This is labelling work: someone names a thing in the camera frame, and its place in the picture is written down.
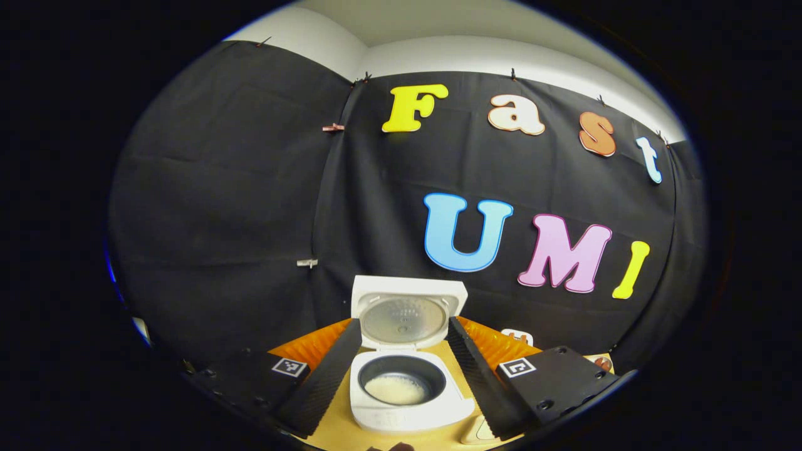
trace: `ceiling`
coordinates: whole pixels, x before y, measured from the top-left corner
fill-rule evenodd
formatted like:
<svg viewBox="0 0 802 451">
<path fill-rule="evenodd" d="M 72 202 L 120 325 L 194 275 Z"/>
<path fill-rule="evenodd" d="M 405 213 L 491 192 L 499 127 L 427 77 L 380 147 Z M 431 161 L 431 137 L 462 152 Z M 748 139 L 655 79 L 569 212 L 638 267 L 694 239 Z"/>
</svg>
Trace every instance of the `ceiling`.
<svg viewBox="0 0 802 451">
<path fill-rule="evenodd" d="M 431 36 L 471 35 L 531 43 L 592 63 L 670 109 L 620 59 L 579 32 L 509 0 L 301 0 L 368 47 Z"/>
</svg>

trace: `orange foam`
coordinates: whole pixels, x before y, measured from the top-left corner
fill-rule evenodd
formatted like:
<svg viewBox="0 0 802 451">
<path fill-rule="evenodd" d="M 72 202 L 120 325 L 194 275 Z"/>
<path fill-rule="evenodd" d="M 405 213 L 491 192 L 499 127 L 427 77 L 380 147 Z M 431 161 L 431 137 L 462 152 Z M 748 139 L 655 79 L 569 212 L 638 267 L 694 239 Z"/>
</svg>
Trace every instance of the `orange foam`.
<svg viewBox="0 0 802 451">
<path fill-rule="evenodd" d="M 525 341 L 503 335 L 499 331 L 470 319 L 461 316 L 456 318 L 462 324 L 468 336 L 471 337 L 473 343 L 476 344 L 476 347 L 479 348 L 479 352 L 493 371 L 503 362 L 531 356 L 541 351 L 536 347 L 529 346 Z"/>
<path fill-rule="evenodd" d="M 287 359 L 306 362 L 309 365 L 309 369 L 314 371 L 323 360 L 323 357 L 326 356 L 326 353 L 334 346 L 337 339 L 340 338 L 343 331 L 346 330 L 350 321 L 351 318 L 348 318 L 323 329 L 317 329 L 268 352 Z"/>
</svg>

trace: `open lid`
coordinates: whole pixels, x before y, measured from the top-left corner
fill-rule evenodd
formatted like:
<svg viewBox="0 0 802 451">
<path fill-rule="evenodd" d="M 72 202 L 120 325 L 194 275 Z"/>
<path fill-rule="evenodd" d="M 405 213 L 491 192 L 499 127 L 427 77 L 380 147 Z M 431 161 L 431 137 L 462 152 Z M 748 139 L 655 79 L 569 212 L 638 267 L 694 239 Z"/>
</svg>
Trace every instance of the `open lid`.
<svg viewBox="0 0 802 451">
<path fill-rule="evenodd" d="M 462 311 L 466 299 L 462 282 L 358 275 L 351 318 L 359 318 L 364 347 L 430 347 L 445 339 L 448 319 Z"/>
</svg>

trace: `white rice cooker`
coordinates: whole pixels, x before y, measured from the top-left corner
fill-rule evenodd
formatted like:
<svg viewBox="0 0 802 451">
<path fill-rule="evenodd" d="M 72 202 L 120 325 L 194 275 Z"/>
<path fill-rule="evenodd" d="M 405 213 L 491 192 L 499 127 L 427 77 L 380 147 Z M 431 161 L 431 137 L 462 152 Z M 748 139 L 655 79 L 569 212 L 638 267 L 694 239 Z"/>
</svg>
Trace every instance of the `white rice cooker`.
<svg viewBox="0 0 802 451">
<path fill-rule="evenodd" d="M 443 341 L 448 320 L 468 292 L 462 282 L 358 275 L 351 291 L 351 318 L 359 318 L 362 345 L 350 369 L 350 404 L 362 429 L 417 433 L 471 415 L 445 363 L 419 349 Z"/>
</svg>

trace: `letter u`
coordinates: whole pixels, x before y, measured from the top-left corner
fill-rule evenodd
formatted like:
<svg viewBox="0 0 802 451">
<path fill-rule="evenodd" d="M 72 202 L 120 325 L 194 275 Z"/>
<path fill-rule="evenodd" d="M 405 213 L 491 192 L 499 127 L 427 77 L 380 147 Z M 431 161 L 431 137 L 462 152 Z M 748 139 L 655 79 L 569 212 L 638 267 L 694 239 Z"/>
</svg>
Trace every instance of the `letter u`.
<svg viewBox="0 0 802 451">
<path fill-rule="evenodd" d="M 434 263 L 447 270 L 474 272 L 490 266 L 498 254 L 504 220 L 512 216 L 512 206 L 502 201 L 481 201 L 477 209 L 484 215 L 479 249 L 464 254 L 454 249 L 454 233 L 460 212 L 468 207 L 462 197 L 446 193 L 428 194 L 423 203 L 429 208 L 424 246 Z"/>
</svg>

